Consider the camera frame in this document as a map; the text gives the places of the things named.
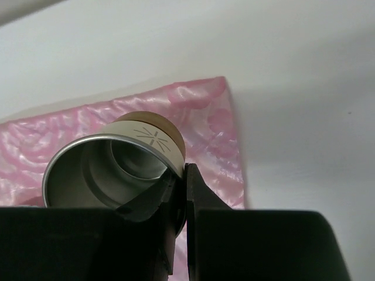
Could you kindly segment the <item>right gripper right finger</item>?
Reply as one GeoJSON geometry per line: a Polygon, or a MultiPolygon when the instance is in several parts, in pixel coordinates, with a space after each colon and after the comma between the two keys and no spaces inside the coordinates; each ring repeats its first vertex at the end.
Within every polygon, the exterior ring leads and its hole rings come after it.
{"type": "Polygon", "coordinates": [[[316,211],[234,210],[185,166],[190,280],[349,280],[334,231],[316,211]]]}

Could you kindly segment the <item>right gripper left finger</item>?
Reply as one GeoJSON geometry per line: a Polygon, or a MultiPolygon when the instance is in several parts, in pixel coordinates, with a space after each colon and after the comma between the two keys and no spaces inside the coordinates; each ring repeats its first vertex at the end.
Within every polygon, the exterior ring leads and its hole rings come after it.
{"type": "Polygon", "coordinates": [[[165,173],[117,208],[1,208],[2,280],[167,280],[178,181],[165,173]]]}

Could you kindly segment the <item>brown paper cup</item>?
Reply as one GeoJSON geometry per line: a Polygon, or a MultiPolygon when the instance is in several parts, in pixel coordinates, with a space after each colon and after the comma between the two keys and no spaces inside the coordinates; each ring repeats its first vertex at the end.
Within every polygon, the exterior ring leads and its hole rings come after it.
{"type": "Polygon", "coordinates": [[[42,180],[47,208],[107,208],[143,222],[184,177],[185,143],[179,130],[153,112],[125,114],[98,132],[59,149],[42,180]]]}

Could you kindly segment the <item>pink satin cloth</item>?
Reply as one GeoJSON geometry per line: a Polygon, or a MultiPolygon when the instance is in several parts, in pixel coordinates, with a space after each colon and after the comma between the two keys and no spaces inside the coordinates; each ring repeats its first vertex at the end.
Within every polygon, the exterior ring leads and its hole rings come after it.
{"type": "MultiPolygon", "coordinates": [[[[244,180],[230,90],[224,77],[215,77],[1,123],[1,208],[47,208],[42,180],[55,153],[137,111],[153,112],[173,123],[185,143],[185,166],[195,164],[207,186],[228,206],[243,206],[244,180]]],[[[187,280],[185,169],[175,199],[178,228],[173,272],[167,280],[187,280]]]]}

